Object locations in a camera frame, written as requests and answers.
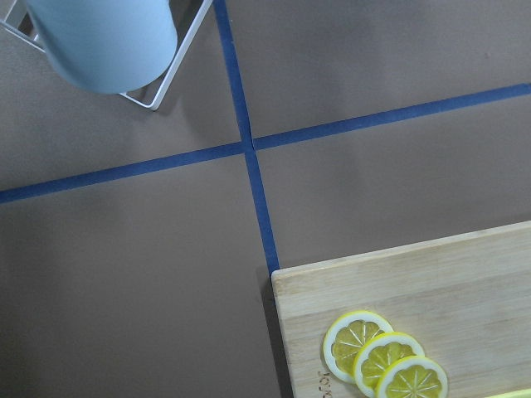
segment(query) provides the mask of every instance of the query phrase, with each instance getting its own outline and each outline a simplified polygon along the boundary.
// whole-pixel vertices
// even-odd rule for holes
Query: lemon slice
[[[406,357],[393,363],[376,387],[378,398],[446,398],[445,371],[426,357]]]
[[[424,350],[409,334],[389,332],[373,338],[359,351],[353,364],[354,380],[359,390],[373,398],[376,384],[385,370],[411,355],[424,357]]]
[[[354,311],[342,315],[324,336],[326,365],[341,381],[354,383],[352,369],[356,354],[368,340],[384,332],[392,332],[392,327],[376,313]]]

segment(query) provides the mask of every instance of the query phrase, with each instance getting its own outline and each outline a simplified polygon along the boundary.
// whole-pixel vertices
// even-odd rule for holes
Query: blue tape
[[[149,172],[158,172],[169,168],[205,162],[207,160],[225,158],[242,153],[243,147],[241,146],[241,143],[229,143],[218,147],[167,156],[166,158],[158,158],[125,166],[107,168],[105,170],[99,170],[98,172],[88,172],[77,176],[1,191],[0,204],[8,203],[10,201],[19,201],[29,197],[39,197],[54,192],[67,191],[79,187],[86,187],[100,182],[138,176]]]
[[[243,92],[243,84],[241,83],[240,67],[238,66],[236,48],[234,47],[234,41],[232,39],[227,5],[224,0],[214,0],[214,8],[216,10],[217,27],[222,41],[227,74],[231,85],[236,120],[238,122],[238,128],[240,129],[241,143],[246,158],[247,172],[249,173],[249,181],[251,183],[256,216],[258,218],[258,226],[260,227],[262,245],[265,251],[265,261],[269,273],[272,274],[273,271],[280,267],[279,258],[276,253],[275,238],[273,236],[273,229],[271,227],[269,211],[267,209],[266,193],[264,192],[260,166],[256,157],[256,150],[253,146],[251,122],[249,120],[249,112],[247,110],[246,98]]]
[[[266,137],[256,138],[254,140],[254,145],[256,150],[274,148],[289,143],[298,143],[313,138],[327,137],[329,135],[366,129],[381,124],[419,118],[429,114],[439,114],[478,104],[507,100],[522,95],[531,95],[530,84],[511,85],[510,87],[488,90],[470,95],[462,95],[450,99],[442,99],[425,104],[408,106],[406,108],[388,110],[378,114],[370,114],[368,116],[361,116],[329,124],[321,124],[319,126],[273,134]]]

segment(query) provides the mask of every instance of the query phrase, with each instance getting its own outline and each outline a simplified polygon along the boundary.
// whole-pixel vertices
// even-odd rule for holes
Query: white wire rack
[[[120,95],[143,108],[157,110],[211,5],[212,0],[202,0],[199,8],[189,7],[189,9],[186,10],[184,15],[191,14],[188,15],[188,19],[191,19],[192,21],[189,25],[184,22],[182,27],[177,26],[179,39],[181,38],[180,35],[183,33],[184,37],[179,41],[177,52],[169,67],[158,79],[135,92],[120,93]],[[7,13],[5,20],[0,19],[0,26],[30,46],[33,46],[41,52],[45,52],[42,44],[39,42],[39,37],[33,28],[32,21],[27,13],[23,0],[15,1]]]

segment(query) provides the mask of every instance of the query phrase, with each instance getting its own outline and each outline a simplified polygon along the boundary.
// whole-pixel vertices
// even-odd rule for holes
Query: wooden cutting board
[[[273,286],[296,398],[363,395],[321,344],[343,313],[380,313],[448,374],[449,397],[531,387],[531,221],[281,269]]]

